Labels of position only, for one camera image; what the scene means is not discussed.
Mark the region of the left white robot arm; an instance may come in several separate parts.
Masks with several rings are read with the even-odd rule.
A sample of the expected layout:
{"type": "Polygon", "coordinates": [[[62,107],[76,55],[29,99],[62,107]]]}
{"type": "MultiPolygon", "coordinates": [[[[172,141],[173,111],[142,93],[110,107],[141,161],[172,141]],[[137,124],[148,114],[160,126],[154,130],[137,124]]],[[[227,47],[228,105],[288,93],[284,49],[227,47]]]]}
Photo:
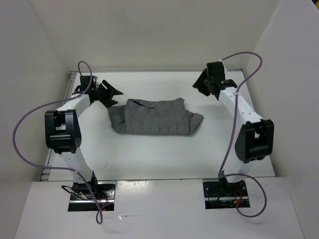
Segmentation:
{"type": "Polygon", "coordinates": [[[81,152],[82,135],[78,116],[80,116],[95,101],[100,101],[106,108],[118,102],[113,96],[123,93],[106,80],[101,83],[96,77],[80,77],[80,85],[72,93],[74,99],[66,102],[54,111],[45,113],[45,141],[48,148],[57,153],[72,169],[74,187],[88,199],[94,199],[99,194],[98,180],[94,171],[87,165],[81,152]]]}

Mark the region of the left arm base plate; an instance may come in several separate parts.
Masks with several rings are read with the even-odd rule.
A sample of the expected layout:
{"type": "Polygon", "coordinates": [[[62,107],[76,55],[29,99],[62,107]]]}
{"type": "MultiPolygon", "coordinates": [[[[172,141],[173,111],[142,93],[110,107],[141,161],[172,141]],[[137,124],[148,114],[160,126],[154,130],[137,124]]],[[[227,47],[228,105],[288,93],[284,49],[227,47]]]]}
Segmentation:
{"type": "MultiPolygon", "coordinates": [[[[69,212],[98,211],[95,201],[85,185],[79,187],[75,183],[72,186],[62,185],[61,188],[70,195],[69,212]]],[[[113,211],[115,201],[116,182],[98,181],[96,188],[93,189],[102,211],[113,211]]]]}

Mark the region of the grey pleated skirt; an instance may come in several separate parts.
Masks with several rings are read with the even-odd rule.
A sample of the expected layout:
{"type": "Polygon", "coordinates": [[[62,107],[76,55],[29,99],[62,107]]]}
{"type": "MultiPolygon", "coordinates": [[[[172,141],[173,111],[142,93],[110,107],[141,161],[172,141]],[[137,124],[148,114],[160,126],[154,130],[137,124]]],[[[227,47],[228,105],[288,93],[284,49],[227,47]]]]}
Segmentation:
{"type": "Polygon", "coordinates": [[[112,129],[118,134],[192,136],[204,116],[188,111],[183,98],[169,101],[128,99],[108,108],[112,129]]]}

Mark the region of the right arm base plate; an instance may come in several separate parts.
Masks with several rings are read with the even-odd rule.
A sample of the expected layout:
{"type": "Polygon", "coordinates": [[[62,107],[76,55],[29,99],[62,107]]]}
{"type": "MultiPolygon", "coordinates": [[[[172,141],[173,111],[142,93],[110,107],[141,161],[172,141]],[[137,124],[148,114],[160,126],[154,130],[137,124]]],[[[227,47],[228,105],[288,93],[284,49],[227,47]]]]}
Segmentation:
{"type": "Polygon", "coordinates": [[[228,183],[225,180],[203,180],[203,193],[206,209],[249,208],[250,202],[246,184],[243,180],[228,183]]]}

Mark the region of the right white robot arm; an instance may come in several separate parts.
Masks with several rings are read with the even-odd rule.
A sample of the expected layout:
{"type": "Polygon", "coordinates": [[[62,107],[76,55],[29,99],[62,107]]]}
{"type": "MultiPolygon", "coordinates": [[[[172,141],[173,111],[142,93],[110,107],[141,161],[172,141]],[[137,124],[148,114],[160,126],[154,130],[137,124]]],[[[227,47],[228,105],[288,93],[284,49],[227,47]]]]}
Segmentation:
{"type": "Polygon", "coordinates": [[[240,93],[240,85],[226,78],[226,72],[205,68],[193,88],[205,96],[214,96],[233,118],[230,141],[218,171],[219,192],[224,196],[236,190],[236,184],[273,150],[274,123],[264,119],[240,93]]]}

